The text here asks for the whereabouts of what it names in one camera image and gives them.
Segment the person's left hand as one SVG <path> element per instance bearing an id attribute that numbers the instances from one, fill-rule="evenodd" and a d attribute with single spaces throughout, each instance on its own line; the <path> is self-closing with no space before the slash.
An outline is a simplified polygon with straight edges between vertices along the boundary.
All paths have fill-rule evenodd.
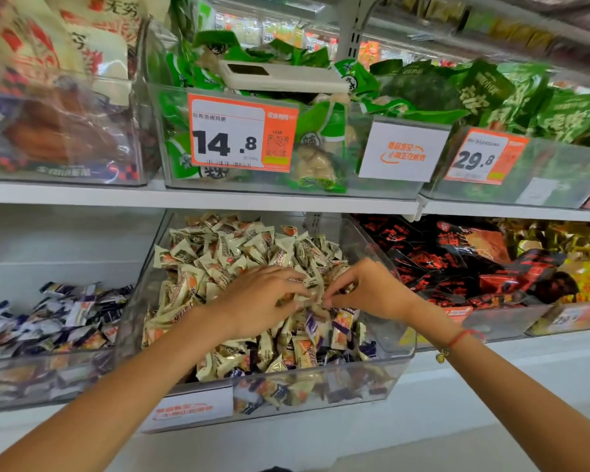
<path id="1" fill-rule="evenodd" d="M 237 277 L 207 304 L 208 319 L 219 340 L 256 337 L 291 316 L 268 305 L 268 266 Z"/>

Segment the cream snack packet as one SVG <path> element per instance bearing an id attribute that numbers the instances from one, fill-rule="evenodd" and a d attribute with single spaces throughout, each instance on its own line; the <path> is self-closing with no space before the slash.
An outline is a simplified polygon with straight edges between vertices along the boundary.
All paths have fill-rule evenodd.
<path id="1" fill-rule="evenodd" d="M 309 299 L 307 299 L 304 309 L 297 311 L 297 312 L 292 312 L 291 315 L 294 315 L 295 317 L 302 317 L 303 318 L 303 317 L 306 317 L 306 315 L 311 311 L 317 317 L 327 319 L 330 317 L 332 317 L 332 318 L 336 317 L 340 311 L 347 311 L 347 312 L 353 314 L 354 310 L 351 308 L 326 309 L 323 306 L 323 304 L 322 304 L 323 294 L 325 293 L 326 288 L 331 284 L 324 285 L 319 282 L 316 283 L 316 282 L 305 281 L 305 285 L 308 288 L 309 292 L 311 293 L 311 296 Z"/>

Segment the person's left forearm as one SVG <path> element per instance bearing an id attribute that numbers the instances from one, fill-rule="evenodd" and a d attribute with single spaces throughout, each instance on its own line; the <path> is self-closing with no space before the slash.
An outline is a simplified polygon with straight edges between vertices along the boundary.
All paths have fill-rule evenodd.
<path id="1" fill-rule="evenodd" d="M 102 472 L 159 401 L 229 336 L 199 308 L 0 454 L 0 472 Z"/>

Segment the person's right forearm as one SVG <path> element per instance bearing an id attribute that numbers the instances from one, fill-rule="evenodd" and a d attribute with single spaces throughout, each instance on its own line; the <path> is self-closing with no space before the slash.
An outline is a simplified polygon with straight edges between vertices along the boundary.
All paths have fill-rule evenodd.
<path id="1" fill-rule="evenodd" d="M 456 370 L 538 470 L 590 472 L 590 419 L 434 307 L 437 313 L 411 327 L 438 349 L 439 360 Z"/>

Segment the clear bin with orange tag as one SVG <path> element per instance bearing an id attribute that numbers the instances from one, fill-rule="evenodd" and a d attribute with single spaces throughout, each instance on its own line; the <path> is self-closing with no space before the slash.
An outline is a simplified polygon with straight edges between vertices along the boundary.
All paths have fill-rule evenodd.
<path id="1" fill-rule="evenodd" d="M 327 50 L 244 47 L 227 30 L 178 37 L 156 21 L 145 70 L 165 187 L 414 200 L 453 111 L 378 96 L 378 79 Z"/>

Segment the pile of black red packets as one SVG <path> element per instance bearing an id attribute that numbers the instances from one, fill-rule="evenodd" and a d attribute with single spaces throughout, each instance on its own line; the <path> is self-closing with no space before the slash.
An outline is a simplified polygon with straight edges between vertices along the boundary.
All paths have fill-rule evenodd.
<path id="1" fill-rule="evenodd" d="M 536 223 L 467 216 L 352 214 L 411 291 L 442 308 L 521 308 L 573 300 L 568 240 Z"/>

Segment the large orange price tag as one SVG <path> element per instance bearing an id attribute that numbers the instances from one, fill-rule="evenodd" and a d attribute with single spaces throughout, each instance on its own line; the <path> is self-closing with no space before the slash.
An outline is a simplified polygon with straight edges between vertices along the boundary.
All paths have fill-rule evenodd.
<path id="1" fill-rule="evenodd" d="M 187 94 L 195 166 L 288 173 L 299 109 L 289 102 Z"/>

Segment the small orange price tag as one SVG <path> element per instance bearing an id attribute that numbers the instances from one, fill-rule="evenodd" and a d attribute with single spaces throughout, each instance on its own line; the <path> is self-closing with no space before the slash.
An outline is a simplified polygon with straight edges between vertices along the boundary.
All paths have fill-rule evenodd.
<path id="1" fill-rule="evenodd" d="M 529 142 L 525 136 L 469 128 L 444 179 L 500 186 Z"/>

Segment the white handheld device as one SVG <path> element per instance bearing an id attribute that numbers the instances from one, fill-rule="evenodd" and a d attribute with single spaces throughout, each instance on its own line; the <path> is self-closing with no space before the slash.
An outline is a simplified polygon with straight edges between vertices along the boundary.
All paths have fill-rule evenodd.
<path id="1" fill-rule="evenodd" d="M 307 94 L 348 94 L 349 83 L 331 70 L 220 60 L 220 76 L 235 90 L 295 92 Z"/>

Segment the clear bin of yellow packets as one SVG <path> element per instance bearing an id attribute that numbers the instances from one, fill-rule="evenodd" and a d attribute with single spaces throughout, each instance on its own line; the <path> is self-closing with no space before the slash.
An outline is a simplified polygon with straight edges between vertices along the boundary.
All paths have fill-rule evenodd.
<path id="1" fill-rule="evenodd" d="M 566 258 L 551 278 L 552 295 L 558 299 L 526 334 L 540 337 L 590 330 L 590 222 L 536 223 L 529 236 Z"/>

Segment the clear bin of dark green packets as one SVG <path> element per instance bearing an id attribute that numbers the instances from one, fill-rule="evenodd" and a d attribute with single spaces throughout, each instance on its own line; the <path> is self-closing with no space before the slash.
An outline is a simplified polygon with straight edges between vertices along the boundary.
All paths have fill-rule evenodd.
<path id="1" fill-rule="evenodd" d="M 542 138 L 530 142 L 502 185 L 446 181 L 464 127 L 451 136 L 435 173 L 420 194 L 430 200 L 578 208 L 590 197 L 590 147 Z"/>

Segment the background shelves of goods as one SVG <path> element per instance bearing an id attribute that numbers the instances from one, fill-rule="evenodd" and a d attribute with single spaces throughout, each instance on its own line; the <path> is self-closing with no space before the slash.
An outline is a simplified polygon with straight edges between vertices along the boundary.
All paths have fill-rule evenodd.
<path id="1" fill-rule="evenodd" d="M 280 39 L 310 52 L 327 48 L 331 59 L 338 60 L 338 34 L 306 28 L 299 21 L 217 12 L 215 28 L 234 32 L 239 42 L 247 48 Z"/>

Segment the clear bin of blue packets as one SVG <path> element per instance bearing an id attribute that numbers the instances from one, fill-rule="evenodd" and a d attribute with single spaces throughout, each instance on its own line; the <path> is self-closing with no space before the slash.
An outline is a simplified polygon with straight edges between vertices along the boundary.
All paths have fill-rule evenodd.
<path id="1" fill-rule="evenodd" d="M 0 410 L 78 396 L 112 370 L 115 346 L 0 359 Z"/>

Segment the stack of red white bags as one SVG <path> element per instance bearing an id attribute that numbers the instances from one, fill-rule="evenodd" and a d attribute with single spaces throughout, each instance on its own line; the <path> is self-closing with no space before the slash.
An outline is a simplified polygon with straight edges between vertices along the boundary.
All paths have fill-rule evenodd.
<path id="1" fill-rule="evenodd" d="M 85 78 L 114 107 L 129 104 L 142 25 L 171 0 L 0 0 L 0 69 L 50 85 Z"/>

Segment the grey shelf upright post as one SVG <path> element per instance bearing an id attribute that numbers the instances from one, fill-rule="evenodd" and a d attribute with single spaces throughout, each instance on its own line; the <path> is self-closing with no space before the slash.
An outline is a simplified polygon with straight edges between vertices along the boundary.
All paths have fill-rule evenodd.
<path id="1" fill-rule="evenodd" d="M 337 59 L 358 59 L 364 29 L 380 0 L 340 0 L 337 5 L 339 29 Z"/>

